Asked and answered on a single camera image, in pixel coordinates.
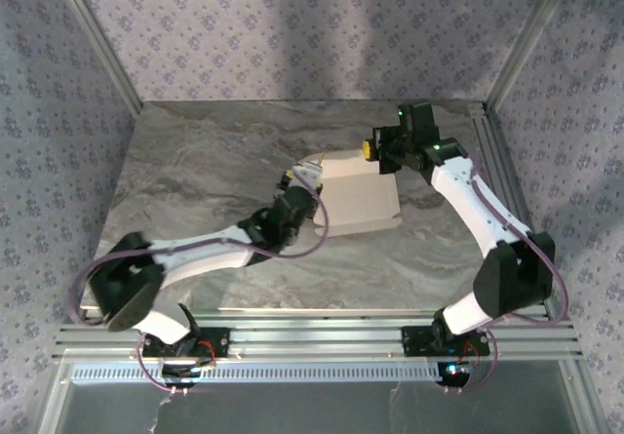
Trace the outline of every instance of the marble tabletop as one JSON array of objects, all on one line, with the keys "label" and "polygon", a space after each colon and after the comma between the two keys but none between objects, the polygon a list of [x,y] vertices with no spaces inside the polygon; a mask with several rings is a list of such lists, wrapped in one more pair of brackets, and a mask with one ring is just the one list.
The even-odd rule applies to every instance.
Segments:
[{"label": "marble tabletop", "polygon": [[[396,125],[396,102],[147,103],[136,123],[97,256],[122,236],[216,232],[271,203],[284,169],[305,156],[358,148],[371,127]],[[443,137],[480,160],[466,101],[434,105]],[[167,287],[194,309],[438,309],[464,295],[482,258],[450,204],[416,173],[397,173],[403,223],[330,238],[312,256],[218,270]],[[288,252],[318,240],[302,228]],[[83,307],[94,306],[88,291]]]}]

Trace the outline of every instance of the gray marble surface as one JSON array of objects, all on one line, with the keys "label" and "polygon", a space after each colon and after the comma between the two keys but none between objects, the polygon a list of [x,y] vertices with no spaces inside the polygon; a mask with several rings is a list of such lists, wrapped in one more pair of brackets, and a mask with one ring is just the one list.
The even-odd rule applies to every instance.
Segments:
[{"label": "gray marble surface", "polygon": [[[466,103],[435,105],[441,133],[473,157]],[[148,103],[136,124],[97,255],[125,233],[175,239],[227,227],[271,202],[282,171],[304,156],[358,148],[371,127],[396,125],[396,103]],[[403,223],[330,238],[307,258],[218,270],[164,290],[192,308],[437,309],[465,294],[477,243],[442,196],[414,172],[397,174]],[[289,252],[318,240],[311,222]],[[83,306],[92,306],[85,294]]]}]

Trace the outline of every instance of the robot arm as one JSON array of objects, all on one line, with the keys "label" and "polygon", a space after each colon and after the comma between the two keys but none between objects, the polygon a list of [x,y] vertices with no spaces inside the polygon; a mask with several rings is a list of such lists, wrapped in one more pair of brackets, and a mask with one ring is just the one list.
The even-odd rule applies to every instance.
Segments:
[{"label": "robot arm", "polygon": [[318,207],[299,178],[319,185],[320,193],[321,172],[315,163],[294,166],[278,185],[272,207],[217,233],[151,242],[138,232],[126,235],[110,252],[129,256],[104,264],[89,281],[107,329],[137,329],[177,345],[183,353],[194,344],[194,320],[184,306],[168,302],[159,292],[202,273],[260,263],[291,245]]},{"label": "robot arm", "polygon": [[[484,257],[473,291],[436,313],[432,330],[437,346],[546,299],[552,291],[552,274],[507,226],[515,226],[552,259],[555,245],[550,236],[533,234],[502,205],[475,175],[472,161],[456,139],[440,139],[428,101],[399,106],[399,119],[399,126],[373,129],[373,137],[364,144],[365,157],[379,162],[381,174],[394,173],[403,166],[421,173],[455,208]],[[504,217],[506,222],[496,217]]]}]

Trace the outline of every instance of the yellow knob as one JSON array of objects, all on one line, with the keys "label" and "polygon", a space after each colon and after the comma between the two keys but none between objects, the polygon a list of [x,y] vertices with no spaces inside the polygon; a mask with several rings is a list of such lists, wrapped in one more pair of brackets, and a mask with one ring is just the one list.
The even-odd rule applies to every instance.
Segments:
[{"label": "yellow knob", "polygon": [[372,159],[372,150],[371,150],[371,142],[367,139],[362,143],[362,153],[364,154],[364,159],[370,161]]}]

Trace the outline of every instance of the patterned wallpaper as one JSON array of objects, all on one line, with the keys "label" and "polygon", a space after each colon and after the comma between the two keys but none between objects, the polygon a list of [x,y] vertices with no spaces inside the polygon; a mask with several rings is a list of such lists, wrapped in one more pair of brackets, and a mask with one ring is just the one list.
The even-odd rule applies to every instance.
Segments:
[{"label": "patterned wallpaper", "polygon": [[563,0],[498,111],[552,231],[614,432],[624,432],[624,0]]},{"label": "patterned wallpaper", "polygon": [[534,0],[90,0],[144,100],[485,99]]},{"label": "patterned wallpaper", "polygon": [[32,427],[133,121],[64,0],[0,0],[0,432]]}]

